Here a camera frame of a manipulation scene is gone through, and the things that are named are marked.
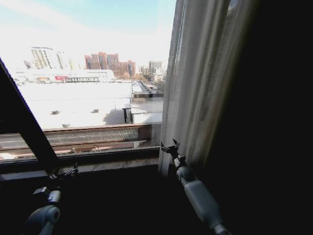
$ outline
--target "tree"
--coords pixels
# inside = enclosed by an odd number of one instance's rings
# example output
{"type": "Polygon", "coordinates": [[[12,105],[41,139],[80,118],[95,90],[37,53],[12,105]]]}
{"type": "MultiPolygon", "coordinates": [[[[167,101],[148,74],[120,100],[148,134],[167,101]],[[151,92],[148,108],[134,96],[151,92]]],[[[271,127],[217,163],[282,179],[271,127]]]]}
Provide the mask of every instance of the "tree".
{"type": "Polygon", "coordinates": [[[121,79],[129,80],[129,79],[130,79],[129,73],[125,72],[125,73],[121,76],[121,79]]]}
{"type": "Polygon", "coordinates": [[[139,74],[139,73],[137,73],[137,74],[135,75],[135,80],[136,80],[136,81],[143,81],[143,82],[145,82],[145,83],[148,82],[148,80],[147,80],[142,74],[139,74]]]}
{"type": "Polygon", "coordinates": [[[165,92],[165,81],[164,80],[158,80],[155,82],[155,85],[157,87],[157,89],[164,93],[165,92]]]}

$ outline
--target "metal grille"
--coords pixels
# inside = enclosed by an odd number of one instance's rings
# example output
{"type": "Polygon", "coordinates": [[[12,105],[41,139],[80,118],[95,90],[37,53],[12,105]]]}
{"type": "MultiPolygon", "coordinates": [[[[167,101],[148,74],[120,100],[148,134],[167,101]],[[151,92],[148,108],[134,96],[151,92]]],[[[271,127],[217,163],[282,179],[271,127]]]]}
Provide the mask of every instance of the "metal grille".
{"type": "Polygon", "coordinates": [[[45,136],[51,145],[94,141],[129,141],[138,138],[138,128],[128,127],[108,130],[73,131],[68,133],[46,133],[45,136]]]}

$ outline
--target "curtain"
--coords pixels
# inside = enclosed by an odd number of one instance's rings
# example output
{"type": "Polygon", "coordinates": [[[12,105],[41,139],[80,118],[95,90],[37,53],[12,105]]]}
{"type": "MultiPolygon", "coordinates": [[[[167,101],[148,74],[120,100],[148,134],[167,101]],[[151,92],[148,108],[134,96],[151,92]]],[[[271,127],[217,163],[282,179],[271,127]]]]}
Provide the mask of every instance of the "curtain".
{"type": "MultiPolygon", "coordinates": [[[[178,0],[166,76],[161,141],[180,143],[191,166],[204,167],[243,34],[256,1],[178,0]]],[[[171,157],[160,151],[166,176],[171,157]]]]}

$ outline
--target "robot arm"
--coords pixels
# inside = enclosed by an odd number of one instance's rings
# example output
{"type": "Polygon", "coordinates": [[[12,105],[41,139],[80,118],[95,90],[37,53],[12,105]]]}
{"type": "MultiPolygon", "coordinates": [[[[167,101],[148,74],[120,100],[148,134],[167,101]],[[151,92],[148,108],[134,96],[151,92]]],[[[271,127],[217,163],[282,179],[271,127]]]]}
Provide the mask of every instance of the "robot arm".
{"type": "Polygon", "coordinates": [[[215,234],[231,234],[222,225],[223,220],[220,216],[219,205],[204,183],[197,179],[191,168],[186,164],[186,156],[178,153],[179,143],[174,139],[173,141],[175,145],[170,147],[164,147],[163,143],[161,143],[161,149],[172,155],[172,160],[177,169],[177,178],[184,186],[186,195],[197,213],[197,216],[203,223],[207,224],[215,234]]]}

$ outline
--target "roof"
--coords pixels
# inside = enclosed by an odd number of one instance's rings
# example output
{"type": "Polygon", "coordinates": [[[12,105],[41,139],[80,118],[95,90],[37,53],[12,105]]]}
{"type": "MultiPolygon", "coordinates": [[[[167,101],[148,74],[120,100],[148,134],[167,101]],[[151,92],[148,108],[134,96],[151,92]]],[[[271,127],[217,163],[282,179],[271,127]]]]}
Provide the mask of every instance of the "roof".
{"type": "Polygon", "coordinates": [[[152,101],[145,103],[132,103],[132,114],[146,114],[163,112],[163,101],[152,101]]]}

